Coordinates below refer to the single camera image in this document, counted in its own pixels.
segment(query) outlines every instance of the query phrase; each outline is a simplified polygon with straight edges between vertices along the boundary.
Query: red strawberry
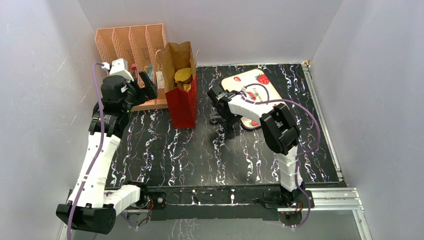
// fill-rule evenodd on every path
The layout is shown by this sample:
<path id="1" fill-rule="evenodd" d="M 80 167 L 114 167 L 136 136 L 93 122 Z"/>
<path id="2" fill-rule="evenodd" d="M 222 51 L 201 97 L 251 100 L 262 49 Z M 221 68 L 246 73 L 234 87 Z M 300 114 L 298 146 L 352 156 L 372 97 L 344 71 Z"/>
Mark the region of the red strawberry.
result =
<path id="1" fill-rule="evenodd" d="M 267 85 L 267 84 L 269 84 L 269 83 L 270 83 L 270 80 L 268 80 L 268 77 L 267 77 L 267 76 L 265 76 L 265 74 L 259 74 L 259 75 L 257 75 L 257 76 L 256 76 L 256 80 L 257 80 L 259 83 L 264 84 L 264 85 Z"/>
<path id="2" fill-rule="evenodd" d="M 256 96 L 253 94 L 253 92 L 249 91 L 248 94 L 253 101 L 256 101 Z"/>

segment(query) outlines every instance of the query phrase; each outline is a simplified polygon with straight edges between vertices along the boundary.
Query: white plastic part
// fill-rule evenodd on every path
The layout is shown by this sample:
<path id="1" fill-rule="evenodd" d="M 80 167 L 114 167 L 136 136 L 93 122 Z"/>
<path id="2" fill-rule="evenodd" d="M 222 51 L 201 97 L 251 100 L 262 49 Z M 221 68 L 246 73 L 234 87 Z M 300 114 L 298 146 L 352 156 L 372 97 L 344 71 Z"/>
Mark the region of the white plastic part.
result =
<path id="1" fill-rule="evenodd" d="M 118 216 L 131 204 L 140 200 L 140 188 L 135 185 L 123 185 L 118 191 L 105 197 L 104 204 L 113 204 Z"/>
<path id="2" fill-rule="evenodd" d="M 240 95 L 231 98 L 231 101 L 228 102 L 228 107 L 232 114 L 241 115 L 258 124 L 261 124 L 259 119 L 262 117 L 262 114 L 269 113 L 273 109 L 272 104 L 251 104 L 245 102 Z"/>
<path id="3" fill-rule="evenodd" d="M 107 62 L 102 62 L 101 64 L 103 64 L 103 66 L 101 66 L 101 69 L 108 71 L 111 69 L 111 65 L 109 65 L 109 63 Z"/>
<path id="4" fill-rule="evenodd" d="M 123 58 L 119 58 L 112 62 L 112 67 L 110 68 L 109 76 L 118 75 L 124 77 L 128 83 L 133 82 L 134 78 L 127 69 L 128 62 Z"/>
<path id="5" fill-rule="evenodd" d="M 100 132 L 88 135 L 88 148 L 87 153 L 85 154 L 84 163 L 82 164 L 78 181 L 73 188 L 74 191 L 72 191 L 68 198 L 68 200 L 74 201 L 81 183 L 85 181 L 84 188 L 79 196 L 78 203 L 76 204 L 79 207 L 85 207 L 86 204 L 91 204 L 92 208 L 103 207 L 103 192 L 105 190 L 106 179 L 108 178 L 109 167 L 111 166 L 112 158 L 119 143 L 121 142 L 121 139 L 115 135 L 107 137 L 106 133 L 104 133 L 102 151 L 98 155 L 97 160 L 87 176 L 87 179 L 84 179 L 87 169 L 99 147 L 101 135 L 102 134 Z"/>
<path id="6" fill-rule="evenodd" d="M 282 153 L 276 153 L 275 157 L 278 162 L 279 174 L 280 174 L 280 184 L 288 191 L 293 191 L 297 189 L 295 183 L 295 173 L 296 173 L 296 155 L 298 154 L 298 147 L 295 146 L 288 151 L 287 155 Z M 302 177 L 297 174 L 297 183 L 302 184 Z"/>

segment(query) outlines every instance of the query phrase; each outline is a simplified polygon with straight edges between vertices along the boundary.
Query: white wall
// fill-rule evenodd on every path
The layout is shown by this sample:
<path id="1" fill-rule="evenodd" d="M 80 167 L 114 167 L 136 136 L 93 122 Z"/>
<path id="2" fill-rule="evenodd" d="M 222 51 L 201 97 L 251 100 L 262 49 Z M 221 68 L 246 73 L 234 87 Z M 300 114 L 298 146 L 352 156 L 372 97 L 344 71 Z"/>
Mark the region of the white wall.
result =
<path id="1" fill-rule="evenodd" d="M 79 0 L 93 29 L 165 24 L 199 65 L 310 60 L 342 0 Z"/>
<path id="2" fill-rule="evenodd" d="M 422 239 L 424 2 L 345 0 L 312 77 L 376 240 Z"/>
<path id="3" fill-rule="evenodd" d="M 0 239 L 55 239 L 96 95 L 94 31 L 76 0 L 0 3 Z"/>

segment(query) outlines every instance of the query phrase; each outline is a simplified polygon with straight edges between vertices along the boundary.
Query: paper bag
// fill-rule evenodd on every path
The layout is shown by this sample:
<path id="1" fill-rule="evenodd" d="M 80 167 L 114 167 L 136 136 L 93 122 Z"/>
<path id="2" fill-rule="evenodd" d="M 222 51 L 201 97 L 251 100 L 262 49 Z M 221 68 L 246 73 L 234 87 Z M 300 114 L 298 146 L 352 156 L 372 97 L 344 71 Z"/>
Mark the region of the paper bag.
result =
<path id="1" fill-rule="evenodd" d="M 191 68 L 190 87 L 175 83 L 175 73 Z M 165 81 L 165 96 L 174 128 L 195 128 L 198 105 L 198 79 L 196 58 L 193 57 L 189 41 L 181 44 L 168 42 L 162 53 L 162 73 Z"/>

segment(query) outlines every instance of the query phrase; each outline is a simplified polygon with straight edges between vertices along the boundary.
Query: marble surface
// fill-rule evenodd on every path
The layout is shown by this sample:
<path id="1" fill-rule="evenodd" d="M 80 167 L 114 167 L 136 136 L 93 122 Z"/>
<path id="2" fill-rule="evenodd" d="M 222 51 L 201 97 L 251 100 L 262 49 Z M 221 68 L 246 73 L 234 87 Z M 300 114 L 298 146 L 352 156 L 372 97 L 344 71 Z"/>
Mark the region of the marble surface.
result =
<path id="1" fill-rule="evenodd" d="M 119 187 L 127 180 L 148 186 L 279 183 L 277 161 L 260 128 L 245 130 L 239 124 L 226 128 L 209 119 L 213 107 L 208 89 L 226 77 L 256 68 L 263 70 L 282 98 L 302 104 L 318 119 L 300 64 L 201 66 L 197 68 L 196 128 L 174 129 L 167 109 L 132 112 L 106 186 Z M 315 126 L 300 109 L 290 108 L 301 130 L 298 151 L 307 151 L 316 138 Z M 302 156 L 300 161 L 305 182 L 338 182 L 323 135 L 318 151 Z"/>

